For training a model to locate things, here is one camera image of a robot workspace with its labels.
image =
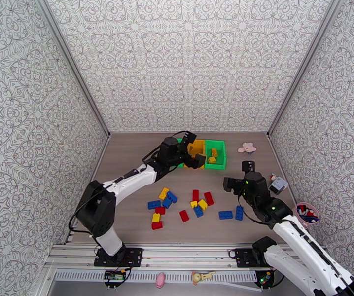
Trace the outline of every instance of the patterned wallpaper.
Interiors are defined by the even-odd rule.
[[[320,211],[315,237],[354,274],[354,0],[298,89],[272,140],[298,200]]]
[[[105,134],[33,0],[0,0],[0,295],[31,295]]]
[[[267,131],[330,0],[48,0],[112,132]]]

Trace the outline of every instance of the pink basket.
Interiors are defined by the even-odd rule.
[[[316,221],[316,222],[314,222],[314,223],[308,223],[308,222],[306,222],[305,220],[303,220],[303,219],[299,216],[299,214],[298,214],[298,212],[297,212],[297,207],[298,207],[299,205],[305,205],[309,210],[313,210],[314,214],[318,217],[318,219],[320,219],[320,218],[319,218],[319,213],[318,213],[317,209],[316,209],[312,204],[307,203],[307,202],[299,202],[299,203],[295,206],[295,209],[293,210],[293,213],[294,213],[295,216],[298,218],[299,222],[304,226],[304,228],[307,228],[309,225],[318,224],[319,220]]]

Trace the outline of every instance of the plastic tray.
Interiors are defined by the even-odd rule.
[[[218,152],[217,162],[215,164],[209,164],[206,160],[205,169],[216,169],[216,170],[225,170],[226,168],[226,150],[225,150],[225,141],[217,140],[205,140],[205,150],[206,157],[212,157],[211,149],[215,148]]]

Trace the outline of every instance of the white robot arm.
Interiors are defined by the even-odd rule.
[[[304,265],[269,237],[252,245],[257,261],[280,271],[308,296],[354,296],[354,277],[315,241],[283,201],[270,196],[266,179],[255,172],[255,163],[244,161],[242,170],[241,180],[224,178],[224,190],[233,190],[238,199],[242,196],[262,222],[254,221],[273,229]]]
[[[75,215],[97,243],[120,265],[124,245],[113,228],[115,207],[127,196],[152,184],[179,164],[198,168],[205,157],[188,153],[188,143],[196,135],[186,132],[179,143],[167,137],[149,153],[143,164],[120,178],[103,184],[93,181],[86,188]],[[308,296],[354,296],[354,277],[339,265],[303,228],[290,208],[270,196],[264,177],[254,171],[254,162],[243,162],[244,179],[225,178],[224,189],[234,191],[253,208],[261,223],[273,229],[301,258],[301,265],[285,253],[274,240],[264,237],[252,246],[258,260],[279,270]]]
[[[205,163],[206,157],[197,154],[192,158],[188,153],[188,144],[195,141],[196,135],[184,132],[181,142],[173,137],[165,138],[160,146],[143,158],[143,164],[137,169],[113,181],[103,184],[93,181],[87,186],[74,215],[77,215],[109,256],[115,256],[120,250],[123,251],[123,243],[113,227],[115,207],[123,199],[140,188],[160,180],[181,163],[194,169]]]

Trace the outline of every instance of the red lego brick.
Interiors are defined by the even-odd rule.
[[[162,221],[157,222],[157,223],[153,223],[153,224],[151,225],[151,227],[152,227],[152,230],[156,230],[156,229],[162,228],[162,227],[163,227]]]
[[[199,190],[192,191],[192,201],[199,202]]]
[[[183,210],[180,212],[181,220],[182,222],[187,222],[189,220],[188,214],[186,213],[186,210]]]
[[[155,208],[155,212],[157,214],[164,215],[164,214],[166,214],[166,208],[164,206],[160,206],[158,208]]]
[[[208,205],[208,206],[214,204],[214,199],[212,198],[210,192],[206,192],[206,193],[205,193],[205,199],[206,199],[206,202],[207,202],[207,205]]]

